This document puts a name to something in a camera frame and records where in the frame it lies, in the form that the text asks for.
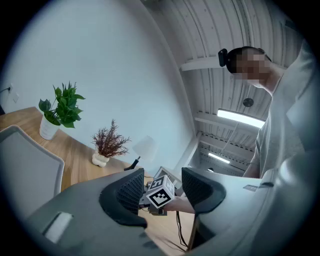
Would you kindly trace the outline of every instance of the ceiling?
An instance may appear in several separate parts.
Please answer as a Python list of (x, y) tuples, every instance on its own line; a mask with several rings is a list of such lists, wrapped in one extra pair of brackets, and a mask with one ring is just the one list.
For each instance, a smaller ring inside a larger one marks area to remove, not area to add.
[[(221, 68), (218, 51), (253, 46), (286, 69), (303, 37), (273, 3), (265, 0), (159, 0), (147, 5), (174, 56), (184, 83), (195, 130), (201, 133), (201, 161), (234, 171), (247, 169), (258, 129), (217, 116), (218, 109), (266, 120), (270, 95)], [(243, 100), (252, 98), (252, 107)], [(230, 165), (208, 157), (221, 154)]]

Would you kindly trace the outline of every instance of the fiducial marker cube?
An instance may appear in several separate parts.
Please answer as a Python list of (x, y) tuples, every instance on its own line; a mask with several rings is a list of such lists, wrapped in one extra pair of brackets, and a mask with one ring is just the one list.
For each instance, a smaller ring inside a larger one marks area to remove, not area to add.
[(155, 178), (145, 194), (150, 203), (159, 209), (175, 198), (175, 186), (168, 176), (164, 175)]

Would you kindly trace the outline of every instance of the chair backrest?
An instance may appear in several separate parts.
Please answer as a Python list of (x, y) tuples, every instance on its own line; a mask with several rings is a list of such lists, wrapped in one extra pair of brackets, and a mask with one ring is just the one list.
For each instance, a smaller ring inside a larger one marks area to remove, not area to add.
[(2, 186), (21, 220), (61, 190), (64, 161), (16, 125), (0, 132)]

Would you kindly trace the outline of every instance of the dried red plant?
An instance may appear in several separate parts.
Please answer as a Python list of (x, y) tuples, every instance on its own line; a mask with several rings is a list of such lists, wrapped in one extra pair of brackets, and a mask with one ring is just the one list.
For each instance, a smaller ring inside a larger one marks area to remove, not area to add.
[(98, 133), (93, 135), (93, 144), (98, 153), (106, 158), (114, 156), (123, 156), (128, 153), (128, 149), (124, 147), (126, 142), (130, 142), (130, 137), (124, 138), (116, 133), (118, 126), (114, 119), (111, 122), (111, 128), (99, 129)]

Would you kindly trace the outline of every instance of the fluorescent light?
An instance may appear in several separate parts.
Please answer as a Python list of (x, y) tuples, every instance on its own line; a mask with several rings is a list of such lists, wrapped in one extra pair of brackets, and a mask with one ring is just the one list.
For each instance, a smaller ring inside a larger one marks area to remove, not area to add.
[(222, 109), (218, 110), (217, 116), (221, 117), (221, 118), (227, 118), (227, 119), (231, 119), (231, 120), (234, 120), (237, 122), (245, 123), (245, 124), (255, 126), (258, 128), (261, 128), (265, 124), (264, 121), (261, 121), (259, 119), (256, 119), (256, 118), (244, 115), (244, 114), (238, 114), (235, 112), (222, 110)]
[(219, 157), (219, 156), (217, 156), (217, 155), (215, 155), (215, 154), (209, 153), (208, 155), (209, 155), (210, 157), (213, 157), (213, 158), (215, 158), (215, 159), (218, 159), (218, 160), (220, 160), (220, 161), (222, 161), (222, 162), (225, 162), (225, 163), (227, 163), (227, 164), (230, 163), (230, 161), (225, 160), (225, 159), (223, 159), (223, 158), (221, 158), (221, 157)]

